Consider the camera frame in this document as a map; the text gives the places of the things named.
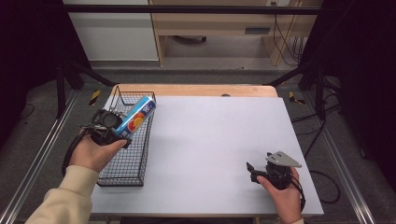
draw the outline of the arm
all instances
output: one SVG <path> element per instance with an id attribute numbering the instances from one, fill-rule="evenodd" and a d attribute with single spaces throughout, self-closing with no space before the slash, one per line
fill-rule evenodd
<path id="1" fill-rule="evenodd" d="M 91 194 L 99 173 L 125 144 L 125 140 L 120 140 L 101 147 L 88 135 L 84 136 L 73 152 L 61 185 L 47 192 L 44 202 L 26 223 L 87 223 L 92 209 Z"/>
<path id="2" fill-rule="evenodd" d="M 299 175 L 294 167 L 291 167 L 291 174 L 297 181 L 299 180 Z M 304 224 L 301 216 L 300 192 L 297 188 L 290 184 L 287 189 L 279 190 L 263 176 L 257 176 L 257 180 L 271 195 L 281 223 Z"/>

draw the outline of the white cabinet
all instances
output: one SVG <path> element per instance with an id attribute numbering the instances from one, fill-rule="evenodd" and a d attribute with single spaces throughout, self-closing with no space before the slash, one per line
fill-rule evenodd
<path id="1" fill-rule="evenodd" d="M 65 4 L 147 5 L 147 0 L 64 0 Z M 90 61 L 158 61 L 149 13 L 69 13 Z"/>

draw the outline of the aluminum rail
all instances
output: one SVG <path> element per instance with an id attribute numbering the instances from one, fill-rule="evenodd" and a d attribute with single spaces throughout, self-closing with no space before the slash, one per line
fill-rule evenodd
<path id="1" fill-rule="evenodd" d="M 321 15 L 340 9 L 322 7 L 240 7 L 240 6 L 147 6 L 147 5 L 42 5 L 45 9 L 84 13 L 198 13 L 198 14 L 273 14 Z"/>
<path id="2" fill-rule="evenodd" d="M 8 203 L 6 209 L 0 216 L 0 224 L 11 224 L 16 219 L 18 213 L 21 210 L 21 207 L 26 200 L 30 190 L 32 189 L 35 180 L 38 177 L 38 174 L 41 171 L 41 168 L 44 165 L 48 155 L 50 154 L 52 147 L 58 138 L 58 135 L 64 126 L 64 122 L 68 118 L 70 111 L 73 107 L 74 102 L 76 101 L 78 96 L 78 91 L 71 91 L 71 94 L 67 101 L 67 107 L 59 119 L 56 119 L 52 125 L 47 138 L 45 139 L 43 145 L 38 150 L 37 155 L 35 156 L 34 161 L 32 162 L 29 170 L 27 171 L 25 177 L 23 178 L 20 186 L 17 191 L 14 193 L 11 201 Z"/>
<path id="3" fill-rule="evenodd" d="M 314 99 L 312 94 L 304 92 L 304 98 L 307 99 L 307 103 L 312 112 L 316 112 L 313 107 Z M 317 124 L 320 126 L 320 120 L 317 118 Z M 349 198 L 349 201 L 352 204 L 352 207 L 356 213 L 356 216 L 359 219 L 361 224 L 375 224 L 374 217 L 366 203 L 364 201 L 363 196 L 361 195 L 361 191 L 356 184 L 353 175 L 349 172 L 346 163 L 343 160 L 343 157 L 339 153 L 337 146 L 335 145 L 332 137 L 327 130 L 326 126 L 323 129 L 323 141 L 328 149 L 330 158 L 332 163 L 334 164 L 335 171 L 340 177 L 341 183 L 344 186 L 344 190 L 346 191 L 346 195 Z"/>

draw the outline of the wire basket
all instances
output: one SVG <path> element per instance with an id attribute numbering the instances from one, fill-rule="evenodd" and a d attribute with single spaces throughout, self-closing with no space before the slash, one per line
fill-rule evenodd
<path id="1" fill-rule="evenodd" d="M 110 110 L 126 115 L 143 96 L 155 101 L 152 91 L 120 91 L 119 87 L 111 101 Z M 149 154 L 149 133 L 154 113 L 133 135 L 132 143 L 122 148 L 99 174 L 97 184 L 101 187 L 143 187 Z"/>

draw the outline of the person's right hand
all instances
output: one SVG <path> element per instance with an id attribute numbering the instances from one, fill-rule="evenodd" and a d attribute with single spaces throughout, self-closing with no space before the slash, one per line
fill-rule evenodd
<path id="1" fill-rule="evenodd" d="M 100 173 L 125 144 L 126 140 L 119 140 L 107 146 L 99 146 L 87 134 L 76 146 L 69 165 L 83 166 Z"/>
<path id="2" fill-rule="evenodd" d="M 299 180 L 299 175 L 294 167 L 291 167 L 291 174 Z M 270 181 L 263 176 L 257 176 L 257 180 L 271 195 L 274 201 L 276 212 L 282 223 L 293 223 L 302 218 L 300 192 L 292 184 L 286 189 L 276 189 Z"/>

